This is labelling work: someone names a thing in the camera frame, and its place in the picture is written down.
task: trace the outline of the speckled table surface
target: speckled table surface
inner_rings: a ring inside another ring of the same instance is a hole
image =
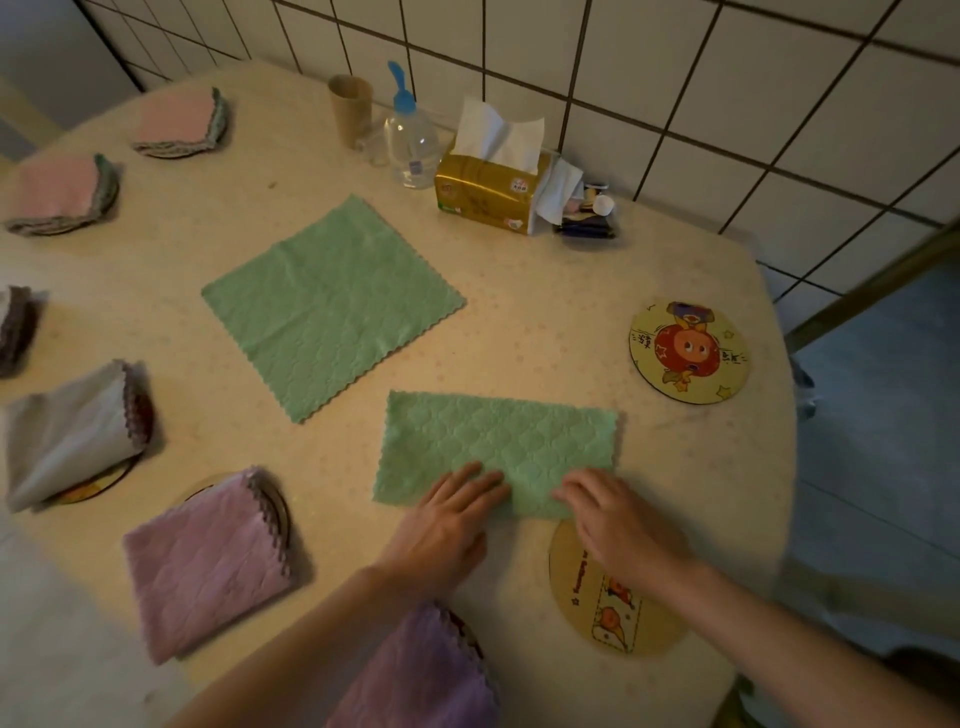
[[[184,667],[201,685],[294,621],[375,557],[402,515],[371,502],[392,388],[619,410],[618,471],[678,514],[708,558],[770,589],[790,522],[794,407],[780,329],[746,249],[629,203],[619,206],[620,245],[603,252],[485,227],[438,211],[432,190],[404,189],[342,149],[320,83],[259,62],[188,83],[217,85],[232,104],[225,150],[140,157],[128,146],[138,114],[131,101],[56,144],[122,166],[112,219],[49,239],[0,232],[2,282],[49,297],[28,366],[0,382],[0,401],[113,357],[149,373],[162,448],[93,500],[15,519],[105,611],[136,628],[124,533],[205,476],[256,463],[282,483],[314,579]],[[200,290],[350,192],[468,304],[293,425]],[[693,406],[640,377],[627,337],[633,314],[656,296],[709,303],[736,322],[753,356],[742,392]],[[498,523],[488,561],[453,599],[489,657],[506,724],[707,725],[733,666],[694,635],[643,660],[576,635],[550,593],[554,527]]]

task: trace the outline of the gray towel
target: gray towel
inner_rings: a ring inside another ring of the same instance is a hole
[[[112,361],[48,394],[4,409],[0,480],[7,504],[22,511],[123,462],[147,447],[131,368]]]

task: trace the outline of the paper cup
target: paper cup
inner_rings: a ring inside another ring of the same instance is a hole
[[[346,75],[334,76],[326,87],[330,89],[337,135],[345,147],[356,149],[357,139],[370,129],[373,87],[358,76]]]

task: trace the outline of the folded green towel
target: folded green towel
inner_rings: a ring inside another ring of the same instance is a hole
[[[569,518],[550,492],[576,468],[611,468],[616,412],[527,400],[391,392],[373,499],[415,503],[471,460],[502,470],[514,515]]]
[[[296,423],[464,304],[353,195],[203,296]]]

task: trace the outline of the hand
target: hand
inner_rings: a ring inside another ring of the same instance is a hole
[[[606,471],[568,473],[553,497],[573,511],[584,548],[632,589],[658,596],[696,563],[680,528]]]
[[[467,463],[433,484],[374,564],[419,599],[448,595],[487,556],[487,517],[510,497],[503,473]]]

